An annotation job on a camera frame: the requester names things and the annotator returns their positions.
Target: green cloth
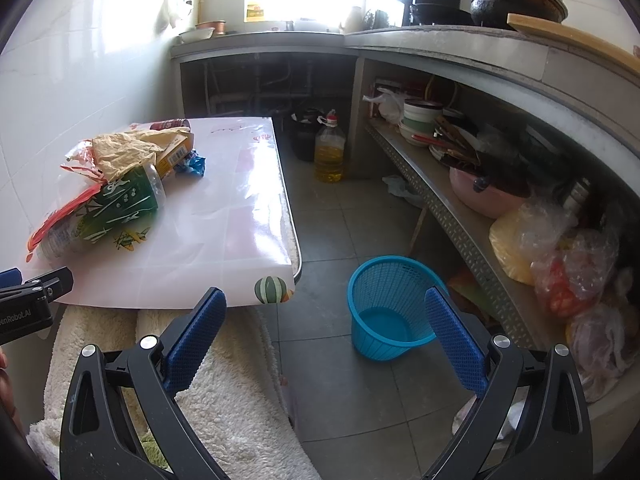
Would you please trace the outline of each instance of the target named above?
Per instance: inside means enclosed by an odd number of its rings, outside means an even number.
[[[151,431],[147,431],[143,436],[140,437],[140,443],[142,444],[142,449],[145,450],[146,457],[149,459],[153,465],[161,467],[162,469],[166,469],[167,471],[171,471],[169,468],[169,463],[164,458],[162,451],[156,444],[156,440],[154,439]]]

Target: blue wrapper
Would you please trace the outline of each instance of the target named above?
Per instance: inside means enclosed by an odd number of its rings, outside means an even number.
[[[174,166],[175,173],[191,173],[197,176],[204,176],[203,156],[199,156],[196,150],[192,150],[183,160]]]

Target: copper bowl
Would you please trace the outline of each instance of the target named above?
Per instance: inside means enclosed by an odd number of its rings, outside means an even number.
[[[217,22],[203,22],[198,23],[196,28],[212,28],[213,34],[224,34],[225,33],[225,20],[219,20]]]

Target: stacked bowls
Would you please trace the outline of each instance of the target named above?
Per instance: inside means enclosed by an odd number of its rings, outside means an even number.
[[[442,105],[432,101],[408,100],[404,102],[404,115],[400,123],[400,133],[414,146],[426,146],[415,140],[413,135],[432,137],[436,127],[436,117],[442,115]]]

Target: cooking oil bottle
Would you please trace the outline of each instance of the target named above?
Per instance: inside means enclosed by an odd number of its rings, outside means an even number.
[[[338,126],[335,110],[331,110],[326,119],[318,117],[318,122],[324,124],[324,127],[316,135],[316,179],[320,182],[338,182],[344,169],[344,143],[347,139]]]

